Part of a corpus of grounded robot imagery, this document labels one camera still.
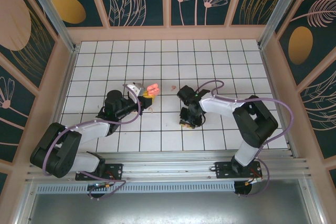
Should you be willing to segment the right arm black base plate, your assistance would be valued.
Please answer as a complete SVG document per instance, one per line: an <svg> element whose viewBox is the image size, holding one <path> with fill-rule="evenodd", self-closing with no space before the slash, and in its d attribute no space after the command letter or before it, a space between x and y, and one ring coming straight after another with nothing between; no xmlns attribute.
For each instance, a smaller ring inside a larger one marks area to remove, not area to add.
<svg viewBox="0 0 336 224"><path fill-rule="evenodd" d="M260 162L252 161L248 166L234 162L216 162L214 166L216 178L259 178L262 177Z"/></svg>

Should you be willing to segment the aluminium frame rail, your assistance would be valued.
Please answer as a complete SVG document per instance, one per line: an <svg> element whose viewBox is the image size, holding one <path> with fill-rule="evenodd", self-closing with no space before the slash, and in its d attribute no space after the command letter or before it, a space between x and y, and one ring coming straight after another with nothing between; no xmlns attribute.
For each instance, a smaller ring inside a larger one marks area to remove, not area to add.
<svg viewBox="0 0 336 224"><path fill-rule="evenodd" d="M209 169L216 162L231 160L234 151L116 152L100 153L106 162L122 164L122 179L128 182L181 182L215 180ZM295 158L290 150L263 150L271 179L299 179L311 176L304 158Z"/></svg>

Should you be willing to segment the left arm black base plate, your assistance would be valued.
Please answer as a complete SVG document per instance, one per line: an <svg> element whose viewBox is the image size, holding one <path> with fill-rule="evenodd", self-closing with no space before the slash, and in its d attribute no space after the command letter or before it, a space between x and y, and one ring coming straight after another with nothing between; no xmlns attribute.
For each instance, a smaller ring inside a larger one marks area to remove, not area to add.
<svg viewBox="0 0 336 224"><path fill-rule="evenodd" d="M121 180L123 173L122 164L105 164L103 166L98 166L94 172L88 173L88 175L83 173L75 174L75 181L94 181L98 180L94 177L99 177L103 181L107 180Z"/></svg>

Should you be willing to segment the aluminium table edge rail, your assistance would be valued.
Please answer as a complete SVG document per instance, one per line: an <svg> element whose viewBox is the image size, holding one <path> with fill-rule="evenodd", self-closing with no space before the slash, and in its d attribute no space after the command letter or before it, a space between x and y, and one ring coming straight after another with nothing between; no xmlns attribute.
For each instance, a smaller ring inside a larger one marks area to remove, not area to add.
<svg viewBox="0 0 336 224"><path fill-rule="evenodd" d="M70 82L71 82L71 76L72 76L72 73L73 73L73 70L74 70L74 67L75 67L75 64L76 64L78 51L79 51L79 45L77 44L77 45L75 45L75 48L74 48L73 52L70 54L68 64L67 64L67 68L66 68L66 71L65 71L65 75L64 75L63 81L61 83L61 88L60 88L58 100L57 100L57 103L55 105L53 115L50 119L50 123L60 121L62 110L63 110L64 105L65 105L65 100L66 100L68 88L69 88Z"/></svg>
<svg viewBox="0 0 336 224"><path fill-rule="evenodd" d="M281 51L281 47L276 41L270 41L266 46L260 48L260 54L263 60L263 64L266 68L266 74L270 83L270 89L272 97L276 100L290 106L290 102L285 98L286 92L290 90L287 87L286 82L291 81L291 77L288 75L289 70L286 67L286 60L283 57L284 53ZM276 107L276 116L279 121L279 129L275 131L274 136L280 135L280 137L267 143L270 149L285 149L291 151L293 155L295 153L292 147L292 137L288 127L290 126L291 114L288 109L279 103L272 102Z"/></svg>

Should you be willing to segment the aluminium corner post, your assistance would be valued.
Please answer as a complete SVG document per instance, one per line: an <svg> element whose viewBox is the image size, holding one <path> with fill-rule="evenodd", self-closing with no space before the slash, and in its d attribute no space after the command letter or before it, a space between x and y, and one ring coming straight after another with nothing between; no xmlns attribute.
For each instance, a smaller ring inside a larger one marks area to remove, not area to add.
<svg viewBox="0 0 336 224"><path fill-rule="evenodd" d="M279 0L276 4L276 7L271 14L265 29L263 30L261 37L258 41L258 46L260 50L263 50L268 42L270 41L272 35L275 32L276 27L280 23L283 15L285 14L286 10L288 9L292 0Z"/></svg>
<svg viewBox="0 0 336 224"><path fill-rule="evenodd" d="M58 15L58 12L56 11L51 0L38 0L38 1L41 4L41 6L44 8L47 16L49 17L56 31L58 32L60 38L65 43L66 47L69 49L70 52L74 52L76 48L76 44L72 41L64 22L61 20L60 16Z"/></svg>

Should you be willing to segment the coral earbud charging case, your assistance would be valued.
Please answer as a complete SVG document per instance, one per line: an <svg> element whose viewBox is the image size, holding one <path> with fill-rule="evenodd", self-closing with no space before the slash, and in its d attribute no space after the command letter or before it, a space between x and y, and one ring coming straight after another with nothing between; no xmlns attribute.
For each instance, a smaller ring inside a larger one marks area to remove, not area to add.
<svg viewBox="0 0 336 224"><path fill-rule="evenodd" d="M154 83L146 88L149 96L156 96L160 94L160 88L157 83Z"/></svg>

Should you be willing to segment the grey metal sheet panel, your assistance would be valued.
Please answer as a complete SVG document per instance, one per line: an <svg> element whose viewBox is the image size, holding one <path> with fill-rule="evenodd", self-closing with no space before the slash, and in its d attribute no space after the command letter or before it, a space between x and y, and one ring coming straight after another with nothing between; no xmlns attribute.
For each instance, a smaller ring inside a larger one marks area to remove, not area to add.
<svg viewBox="0 0 336 224"><path fill-rule="evenodd" d="M100 201L64 189L42 193L31 184L15 224L328 224L306 179L273 180L262 194L228 191L141 193L126 190Z"/></svg>

